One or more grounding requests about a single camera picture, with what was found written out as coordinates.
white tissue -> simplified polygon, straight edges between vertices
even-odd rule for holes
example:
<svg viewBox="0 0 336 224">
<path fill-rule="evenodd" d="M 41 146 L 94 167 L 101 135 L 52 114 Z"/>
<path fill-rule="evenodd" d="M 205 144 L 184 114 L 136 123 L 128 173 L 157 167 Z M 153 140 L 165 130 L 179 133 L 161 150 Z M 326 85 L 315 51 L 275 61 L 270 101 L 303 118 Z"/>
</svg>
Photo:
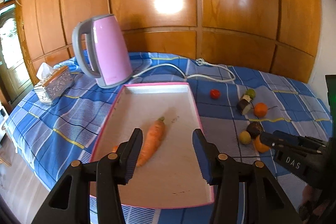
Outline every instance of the white tissue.
<svg viewBox="0 0 336 224">
<path fill-rule="evenodd" d="M 37 71 L 36 77 L 40 80 L 47 78 L 54 72 L 53 67 L 50 67 L 47 63 L 43 62 Z"/>
</svg>

screw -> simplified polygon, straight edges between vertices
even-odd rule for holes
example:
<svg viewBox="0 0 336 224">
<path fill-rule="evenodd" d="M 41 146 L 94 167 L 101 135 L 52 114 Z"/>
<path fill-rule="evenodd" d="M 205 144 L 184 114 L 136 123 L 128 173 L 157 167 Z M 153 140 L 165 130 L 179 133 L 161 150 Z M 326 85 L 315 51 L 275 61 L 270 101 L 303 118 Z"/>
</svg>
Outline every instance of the screw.
<svg viewBox="0 0 336 224">
<path fill-rule="evenodd" d="M 73 162 L 71 162 L 71 166 L 72 167 L 77 167 L 81 164 L 81 162 L 79 160 L 74 160 Z"/>
<path fill-rule="evenodd" d="M 220 160 L 227 160 L 227 155 L 224 154 L 224 153 L 220 153 L 220 154 L 218 155 L 218 158 L 219 158 Z"/>
<path fill-rule="evenodd" d="M 255 163 L 256 167 L 263 168 L 265 165 L 261 160 L 257 160 Z"/>
<path fill-rule="evenodd" d="M 110 153 L 108 156 L 109 160 L 115 160 L 118 157 L 117 153 Z"/>
</svg>

orange carrot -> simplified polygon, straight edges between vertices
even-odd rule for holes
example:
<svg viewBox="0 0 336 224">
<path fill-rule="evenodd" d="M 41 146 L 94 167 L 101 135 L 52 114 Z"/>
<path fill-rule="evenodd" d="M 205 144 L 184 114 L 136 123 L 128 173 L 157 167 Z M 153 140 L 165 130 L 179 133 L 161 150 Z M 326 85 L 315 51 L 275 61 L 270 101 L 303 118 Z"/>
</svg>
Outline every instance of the orange carrot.
<svg viewBox="0 0 336 224">
<path fill-rule="evenodd" d="M 117 152 L 117 149 L 118 149 L 119 145 L 115 145 L 112 147 L 112 153 L 115 153 Z"/>
<path fill-rule="evenodd" d="M 137 167 L 143 166 L 159 148 L 166 128 L 166 125 L 163 122 L 164 119 L 164 117 L 157 119 L 149 128 L 136 163 Z"/>
</svg>

plaid fabric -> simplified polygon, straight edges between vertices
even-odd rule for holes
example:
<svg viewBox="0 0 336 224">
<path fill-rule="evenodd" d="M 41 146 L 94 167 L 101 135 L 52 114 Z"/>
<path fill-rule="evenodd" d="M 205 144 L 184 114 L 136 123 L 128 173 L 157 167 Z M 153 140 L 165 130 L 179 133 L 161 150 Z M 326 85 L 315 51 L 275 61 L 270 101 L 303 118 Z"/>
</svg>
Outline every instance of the plaid fabric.
<svg viewBox="0 0 336 224">
<path fill-rule="evenodd" d="M 152 65 L 170 63 L 186 75 L 200 73 L 217 79 L 229 78 L 229 73 L 223 69 L 198 66 L 193 60 L 172 54 L 135 52 L 130 53 L 130 59 L 135 73 Z M 31 91 L 6 122 L 17 152 L 48 189 L 55 185 L 71 161 L 89 161 L 100 127 L 121 88 L 118 86 L 106 90 L 98 87 L 94 79 L 81 72 L 75 58 L 55 67 L 63 65 L 70 67 L 75 84 L 58 103 L 54 106 L 44 105 Z M 332 133 L 330 113 L 304 83 L 248 68 L 229 69 L 236 75 L 234 83 L 223 84 L 202 78 L 188 80 L 207 139 L 216 144 L 220 152 L 238 161 L 253 163 L 262 160 L 294 206 L 298 207 L 305 183 L 273 162 L 274 150 L 259 155 L 253 145 L 240 145 L 237 136 L 250 122 L 260 121 L 265 131 L 270 133 L 281 130 L 293 135 L 309 135 L 327 140 Z M 148 71 L 128 83 L 168 81 L 184 79 L 177 70 L 165 66 Z M 256 90 L 257 97 L 253 105 L 261 101 L 267 104 L 269 111 L 265 118 L 259 120 L 253 111 L 245 116 L 237 111 L 236 104 L 247 88 Z M 221 92 L 218 100 L 210 98 L 211 89 Z M 243 187 L 241 184 L 241 198 L 244 195 Z M 175 210 L 123 206 L 126 223 L 141 224 L 208 223 L 211 210 L 212 205 Z M 241 223 L 243 210 L 243 204 L 240 204 L 238 223 Z M 90 213 L 91 222 L 97 223 L 95 198 L 90 199 Z"/>
</svg>

power cord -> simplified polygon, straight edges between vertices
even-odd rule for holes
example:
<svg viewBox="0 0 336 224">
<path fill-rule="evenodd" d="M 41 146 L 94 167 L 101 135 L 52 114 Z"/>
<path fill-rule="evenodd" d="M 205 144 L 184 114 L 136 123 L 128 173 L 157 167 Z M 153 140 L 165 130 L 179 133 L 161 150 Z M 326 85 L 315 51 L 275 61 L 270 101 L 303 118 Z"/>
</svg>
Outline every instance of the power cord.
<svg viewBox="0 0 336 224">
<path fill-rule="evenodd" d="M 212 78 L 212 77 L 210 77 L 208 75 L 199 75 L 199 74 L 185 75 L 180 68 L 178 68 L 178 67 L 176 67 L 175 65 L 172 65 L 172 64 L 159 64 L 159 65 L 155 65 L 155 66 L 149 67 L 149 68 L 147 68 L 147 69 L 145 69 L 145 70 L 137 73 L 136 75 L 133 75 L 132 77 L 136 78 L 136 77 L 142 75 L 143 73 L 145 73 L 145 72 L 147 72 L 149 70 L 153 70 L 153 69 L 158 68 L 158 67 L 170 66 L 170 67 L 173 67 L 173 68 L 177 69 L 182 74 L 182 76 L 183 76 L 184 79 L 190 79 L 190 78 L 194 78 L 194 77 L 203 77 L 203 78 L 207 78 L 209 80 L 212 80 L 212 81 L 215 81 L 215 82 L 219 82 L 219 83 L 226 83 L 226 82 L 234 81 L 236 79 L 236 76 L 228 68 L 225 68 L 225 67 L 223 67 L 221 65 L 215 65 L 215 64 L 208 63 L 208 62 L 204 61 L 203 58 L 196 59 L 195 61 L 196 61 L 196 64 L 199 65 L 199 66 L 209 65 L 209 66 L 213 66 L 213 67 L 222 68 L 222 69 L 226 70 L 227 72 L 229 72 L 229 74 L 231 74 L 233 76 L 233 78 L 225 79 L 225 80 L 219 80 L 219 79 Z"/>
</svg>

